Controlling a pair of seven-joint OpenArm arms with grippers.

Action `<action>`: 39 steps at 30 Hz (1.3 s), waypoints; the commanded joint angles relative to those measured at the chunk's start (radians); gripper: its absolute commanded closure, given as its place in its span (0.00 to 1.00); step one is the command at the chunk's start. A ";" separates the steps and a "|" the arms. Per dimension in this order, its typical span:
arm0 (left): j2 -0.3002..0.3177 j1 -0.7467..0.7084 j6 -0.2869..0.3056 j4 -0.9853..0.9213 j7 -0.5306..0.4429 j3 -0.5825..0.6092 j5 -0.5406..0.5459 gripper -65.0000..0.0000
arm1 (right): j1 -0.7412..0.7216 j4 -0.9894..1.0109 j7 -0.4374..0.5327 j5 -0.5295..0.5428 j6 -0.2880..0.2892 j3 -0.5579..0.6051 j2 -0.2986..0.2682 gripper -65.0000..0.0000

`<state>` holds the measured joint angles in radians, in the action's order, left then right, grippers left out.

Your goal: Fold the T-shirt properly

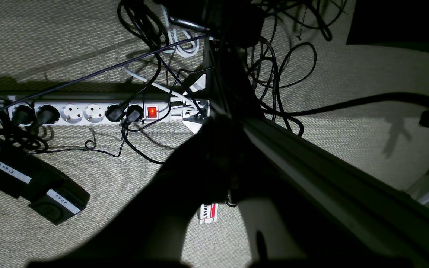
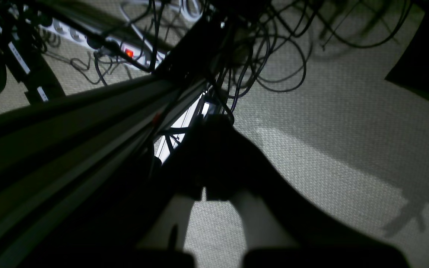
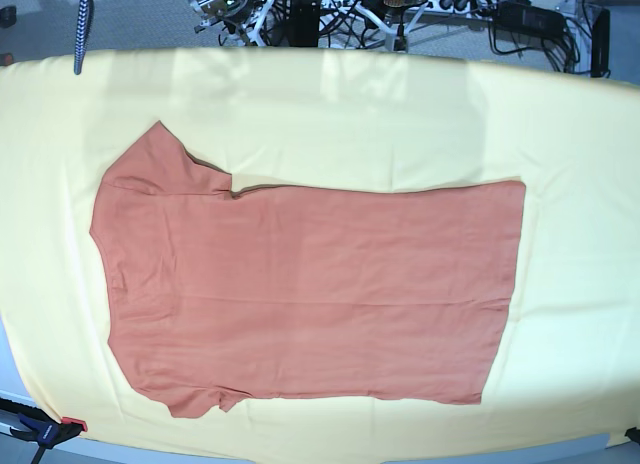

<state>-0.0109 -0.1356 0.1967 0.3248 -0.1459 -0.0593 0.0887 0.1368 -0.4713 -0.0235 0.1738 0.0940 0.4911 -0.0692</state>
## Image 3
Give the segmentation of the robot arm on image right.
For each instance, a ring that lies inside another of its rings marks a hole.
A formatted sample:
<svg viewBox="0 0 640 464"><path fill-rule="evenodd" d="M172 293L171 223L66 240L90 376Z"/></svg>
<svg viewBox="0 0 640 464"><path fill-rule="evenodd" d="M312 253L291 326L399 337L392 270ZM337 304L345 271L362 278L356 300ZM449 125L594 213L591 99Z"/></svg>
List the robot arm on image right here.
<svg viewBox="0 0 640 464"><path fill-rule="evenodd" d="M357 0L354 12L364 22L360 49L407 53L409 33L434 0Z"/></svg>

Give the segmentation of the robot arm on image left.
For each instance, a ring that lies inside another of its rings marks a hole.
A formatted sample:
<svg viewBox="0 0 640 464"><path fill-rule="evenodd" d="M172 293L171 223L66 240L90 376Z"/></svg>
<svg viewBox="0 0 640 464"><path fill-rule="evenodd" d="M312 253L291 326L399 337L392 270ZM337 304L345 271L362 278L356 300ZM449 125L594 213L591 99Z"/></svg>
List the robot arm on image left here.
<svg viewBox="0 0 640 464"><path fill-rule="evenodd" d="M221 25L236 45L266 47L270 44L268 15L276 0L187 0L200 18L194 27L199 34Z"/></svg>

